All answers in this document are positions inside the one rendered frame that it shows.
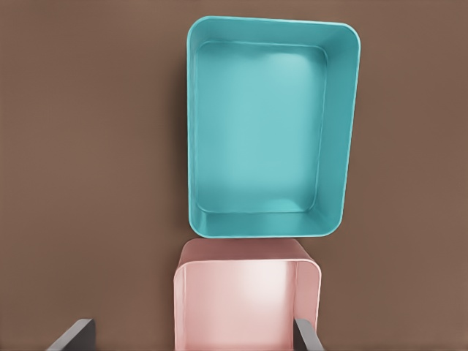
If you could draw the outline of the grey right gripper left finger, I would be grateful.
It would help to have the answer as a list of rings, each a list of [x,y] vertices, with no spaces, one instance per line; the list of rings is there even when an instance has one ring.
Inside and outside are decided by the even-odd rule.
[[[94,319],[79,319],[46,351],[95,351]]]

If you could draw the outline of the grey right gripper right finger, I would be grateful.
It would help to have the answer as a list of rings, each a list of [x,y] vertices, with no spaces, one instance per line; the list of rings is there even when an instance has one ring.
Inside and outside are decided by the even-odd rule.
[[[294,351],[324,351],[316,330],[308,320],[294,319],[293,349]]]

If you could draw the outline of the pink rectangular tray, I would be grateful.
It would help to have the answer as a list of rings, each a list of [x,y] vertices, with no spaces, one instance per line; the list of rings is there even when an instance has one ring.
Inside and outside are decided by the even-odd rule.
[[[293,238],[188,241],[174,274],[175,351],[293,351],[317,326],[322,272]]]

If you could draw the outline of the teal rectangular tray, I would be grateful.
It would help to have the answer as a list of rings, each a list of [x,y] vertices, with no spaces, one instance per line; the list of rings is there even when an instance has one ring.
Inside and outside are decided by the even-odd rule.
[[[346,23],[205,16],[186,38],[189,223],[204,238],[341,224],[361,40]]]

